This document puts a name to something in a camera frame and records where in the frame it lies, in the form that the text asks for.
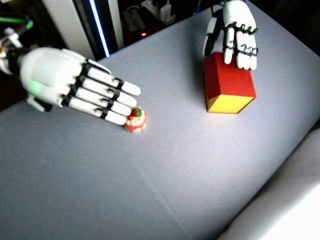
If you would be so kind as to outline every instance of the box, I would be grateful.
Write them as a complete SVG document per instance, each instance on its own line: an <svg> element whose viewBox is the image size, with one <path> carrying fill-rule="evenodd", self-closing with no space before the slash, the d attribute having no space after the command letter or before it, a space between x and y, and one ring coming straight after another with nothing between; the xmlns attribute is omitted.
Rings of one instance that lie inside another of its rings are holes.
<svg viewBox="0 0 320 240"><path fill-rule="evenodd" d="M256 98L249 70L223 62L223 54L215 52L204 59L206 107L209 113L237 114Z"/></svg>

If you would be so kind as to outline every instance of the gray table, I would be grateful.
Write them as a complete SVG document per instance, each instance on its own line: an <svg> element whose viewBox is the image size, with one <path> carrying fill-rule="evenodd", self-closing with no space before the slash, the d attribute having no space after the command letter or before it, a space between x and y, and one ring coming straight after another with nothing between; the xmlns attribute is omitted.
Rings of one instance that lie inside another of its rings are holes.
<svg viewBox="0 0 320 240"><path fill-rule="evenodd" d="M257 98L238 115L206 113L209 10L101 61L141 87L141 134L67 108L2 112L0 239L217 236L320 117L320 58L249 7Z"/></svg>

